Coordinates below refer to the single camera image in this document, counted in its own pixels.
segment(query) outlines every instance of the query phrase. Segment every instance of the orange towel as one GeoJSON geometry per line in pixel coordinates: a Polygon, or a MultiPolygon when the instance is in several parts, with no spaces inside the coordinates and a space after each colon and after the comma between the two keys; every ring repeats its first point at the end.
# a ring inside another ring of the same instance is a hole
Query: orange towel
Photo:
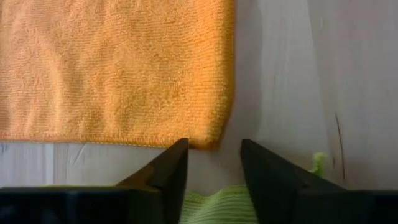
{"type": "Polygon", "coordinates": [[[217,148],[233,0],[0,3],[0,139],[217,148]]]}

